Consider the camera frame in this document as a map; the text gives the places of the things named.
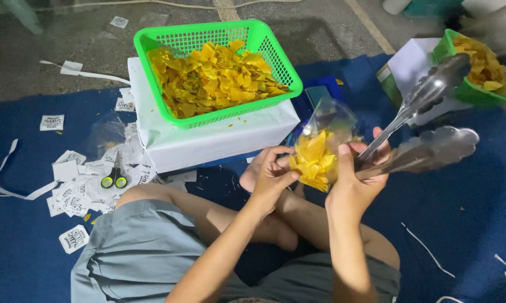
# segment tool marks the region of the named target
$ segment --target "fingernail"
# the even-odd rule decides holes
[[[339,145],[339,155],[346,155],[351,152],[351,149],[346,144]]]

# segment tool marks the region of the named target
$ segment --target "scissors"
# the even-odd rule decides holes
[[[120,173],[120,165],[118,163],[120,159],[120,153],[116,152],[115,166],[111,170],[111,174],[101,180],[101,187],[108,189],[114,185],[116,188],[124,188],[127,185],[127,180]]]

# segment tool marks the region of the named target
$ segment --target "green box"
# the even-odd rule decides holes
[[[457,52],[453,46],[452,39],[459,34],[456,31],[446,29],[444,37],[431,53],[432,62],[438,65],[445,57],[453,56]],[[506,95],[499,95],[494,92],[487,91],[479,86],[472,84],[468,78],[464,77],[463,84],[459,85],[454,92],[455,98],[462,102],[470,103],[477,106],[493,106],[506,103]]]
[[[263,59],[272,68],[272,76],[281,84],[289,87],[289,93],[266,98],[193,116],[178,119],[173,116],[162,97],[162,89],[157,77],[151,68],[146,52],[160,47],[168,48],[177,58],[184,58],[193,50],[202,49],[202,45],[209,41],[214,44],[228,45],[229,41],[243,40],[246,48],[251,52],[263,54]],[[180,128],[193,128],[206,125],[223,119],[258,111],[259,109],[276,106],[284,100],[294,98],[301,94],[303,84],[292,64],[279,45],[270,27],[259,20],[241,20],[230,22],[213,22],[203,24],[175,25],[164,27],[149,27],[142,29],[133,38],[135,48],[139,54],[142,68],[145,71],[150,89],[154,94],[157,108],[161,116],[168,122]]]

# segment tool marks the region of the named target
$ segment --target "blue mat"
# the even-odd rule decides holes
[[[374,75],[388,58],[361,56],[297,66],[297,71],[304,80],[326,75],[341,79],[347,103],[360,118],[360,130],[370,139],[374,126],[385,127],[396,114]],[[118,94],[115,88],[0,103],[0,163],[11,142],[20,139],[0,174],[0,185],[28,194],[49,183],[51,163],[66,149],[86,150],[90,126],[112,110]],[[39,131],[41,116],[52,114],[66,115],[62,135]],[[134,114],[121,117],[125,122],[135,120]],[[501,109],[472,110],[457,115],[452,125],[471,127],[480,134],[476,153],[439,171],[393,174],[363,218],[399,252],[402,289],[397,302],[435,302],[443,295],[465,303],[506,302],[506,268],[493,258],[497,253],[506,261],[506,116]],[[391,141],[400,142],[411,134],[403,129]],[[208,178],[187,184],[188,190],[238,210],[249,195],[234,188],[232,177],[236,182],[246,166],[243,159],[222,167],[198,168],[198,176]],[[77,224],[88,231],[92,225],[80,217],[51,218],[45,201],[48,196],[35,201],[0,197],[0,302],[70,300],[70,270],[81,251],[67,255],[58,236]],[[322,204],[318,195],[312,196]],[[438,269],[401,222],[455,279]],[[288,253],[272,245],[249,245],[236,272],[246,283],[254,284],[307,250],[310,247]]]

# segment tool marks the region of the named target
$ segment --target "shorts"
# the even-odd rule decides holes
[[[206,250],[194,220],[169,202],[139,200],[102,215],[71,271],[71,301],[162,302],[193,262]],[[399,292],[400,273],[367,256],[381,303]],[[283,303],[331,302],[331,258],[315,253],[289,261],[257,286],[236,274],[220,302],[263,298]]]

